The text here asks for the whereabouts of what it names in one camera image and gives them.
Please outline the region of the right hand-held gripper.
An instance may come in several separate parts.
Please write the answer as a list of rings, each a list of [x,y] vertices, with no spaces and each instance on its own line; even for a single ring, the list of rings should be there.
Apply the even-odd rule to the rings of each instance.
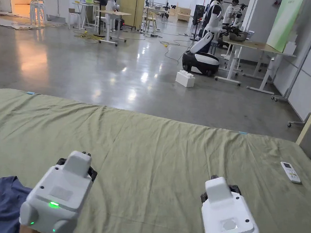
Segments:
[[[260,233],[237,185],[211,176],[200,196],[205,233]]]

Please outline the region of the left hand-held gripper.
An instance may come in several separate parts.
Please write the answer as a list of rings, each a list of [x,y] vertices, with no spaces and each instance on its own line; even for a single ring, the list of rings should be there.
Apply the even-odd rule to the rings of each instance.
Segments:
[[[60,158],[21,205],[19,223],[40,233],[73,233],[98,174],[91,161],[85,151]]]

